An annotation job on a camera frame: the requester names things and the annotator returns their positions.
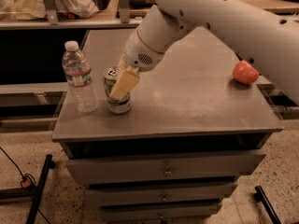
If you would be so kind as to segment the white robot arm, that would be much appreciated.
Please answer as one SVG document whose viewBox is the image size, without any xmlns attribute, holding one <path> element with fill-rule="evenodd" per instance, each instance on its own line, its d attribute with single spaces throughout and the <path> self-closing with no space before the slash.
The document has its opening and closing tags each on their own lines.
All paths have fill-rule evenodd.
<svg viewBox="0 0 299 224">
<path fill-rule="evenodd" d="M 299 23 L 238 0 L 155 0 L 126 42 L 110 97 L 122 99 L 173 43 L 198 26 L 299 103 Z"/>
</svg>

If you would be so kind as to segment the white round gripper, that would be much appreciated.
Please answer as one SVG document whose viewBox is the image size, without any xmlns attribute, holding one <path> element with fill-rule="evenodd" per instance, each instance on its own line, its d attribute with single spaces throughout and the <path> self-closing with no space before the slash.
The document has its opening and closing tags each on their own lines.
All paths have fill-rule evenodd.
<svg viewBox="0 0 299 224">
<path fill-rule="evenodd" d="M 153 70 L 163 57 L 164 53 L 147 44 L 139 29 L 135 29 L 125 44 L 124 56 L 121 56 L 117 66 L 126 69 L 129 65 L 137 67 L 140 72 L 148 72 Z M 122 99 L 138 84 L 138 69 L 126 69 L 121 72 L 110 92 L 109 96 L 112 99 Z"/>
</svg>

